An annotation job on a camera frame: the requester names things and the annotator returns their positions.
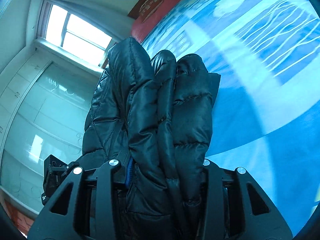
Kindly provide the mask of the left window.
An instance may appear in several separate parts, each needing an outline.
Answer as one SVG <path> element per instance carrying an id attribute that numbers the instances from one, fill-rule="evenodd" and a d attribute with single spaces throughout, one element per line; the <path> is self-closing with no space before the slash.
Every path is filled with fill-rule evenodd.
<path id="1" fill-rule="evenodd" d="M 50 2 L 42 3 L 37 36 L 58 50 L 95 67 L 107 65 L 112 37 L 70 11 Z"/>

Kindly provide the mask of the blue patterned bed sheet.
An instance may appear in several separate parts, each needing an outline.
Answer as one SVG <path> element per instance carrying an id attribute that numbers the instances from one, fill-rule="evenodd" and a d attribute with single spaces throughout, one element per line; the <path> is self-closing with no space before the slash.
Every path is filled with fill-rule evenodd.
<path id="1" fill-rule="evenodd" d="M 308 0 L 181 0 L 143 47 L 221 75 L 207 158 L 244 167 L 293 234 L 319 203 L 319 16 Z"/>

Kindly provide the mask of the white wardrobe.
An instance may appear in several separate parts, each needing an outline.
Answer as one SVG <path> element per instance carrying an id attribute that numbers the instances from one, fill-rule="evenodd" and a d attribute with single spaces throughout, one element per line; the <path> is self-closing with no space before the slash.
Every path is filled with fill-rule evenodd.
<path id="1" fill-rule="evenodd" d="M 44 160 L 80 157 L 97 77 L 36 51 L 1 77 L 1 189 L 23 211 L 43 205 Z"/>

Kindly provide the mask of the black puffer jacket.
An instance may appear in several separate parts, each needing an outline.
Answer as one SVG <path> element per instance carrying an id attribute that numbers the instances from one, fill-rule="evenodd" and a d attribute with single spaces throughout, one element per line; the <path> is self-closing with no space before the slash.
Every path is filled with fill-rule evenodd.
<path id="1" fill-rule="evenodd" d="M 133 158 L 122 211 L 128 239 L 196 237 L 220 79 L 199 55 L 149 57 L 132 37 L 109 50 L 79 163 L 89 170 L 122 153 Z"/>

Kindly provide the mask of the red pillow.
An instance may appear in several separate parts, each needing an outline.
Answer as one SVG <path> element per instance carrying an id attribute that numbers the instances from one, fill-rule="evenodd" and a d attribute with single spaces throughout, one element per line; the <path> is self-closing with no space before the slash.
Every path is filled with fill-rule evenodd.
<path id="1" fill-rule="evenodd" d="M 153 28 L 175 7 L 180 0 L 163 0 L 161 6 L 145 21 L 140 16 L 134 21 L 131 36 L 139 43 L 149 35 Z"/>

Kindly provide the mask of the small patterned brown cushion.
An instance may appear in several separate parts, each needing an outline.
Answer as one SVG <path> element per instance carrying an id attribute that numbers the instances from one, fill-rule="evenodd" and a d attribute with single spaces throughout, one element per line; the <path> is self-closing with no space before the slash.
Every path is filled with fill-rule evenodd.
<path id="1" fill-rule="evenodd" d="M 139 16 L 145 22 L 163 3 L 163 0 L 146 0 L 140 7 Z"/>

